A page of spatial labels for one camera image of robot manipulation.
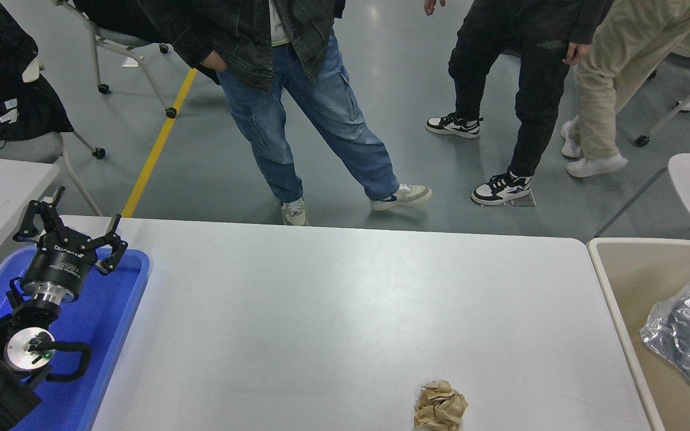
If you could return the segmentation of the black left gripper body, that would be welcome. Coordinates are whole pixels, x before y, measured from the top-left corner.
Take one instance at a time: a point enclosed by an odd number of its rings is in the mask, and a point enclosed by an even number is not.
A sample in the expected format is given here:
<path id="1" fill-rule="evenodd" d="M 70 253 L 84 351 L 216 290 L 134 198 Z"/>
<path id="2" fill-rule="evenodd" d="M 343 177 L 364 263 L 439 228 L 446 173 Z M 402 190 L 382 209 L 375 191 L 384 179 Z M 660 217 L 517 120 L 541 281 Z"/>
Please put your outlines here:
<path id="1" fill-rule="evenodd" d="M 67 289 L 71 295 L 79 295 L 95 252 L 87 248 L 90 237 L 68 232 L 68 242 L 63 242 L 57 232 L 44 233 L 37 243 L 37 251 L 28 270 L 22 276 L 21 289 L 33 295 L 38 286 L 50 283 Z"/>

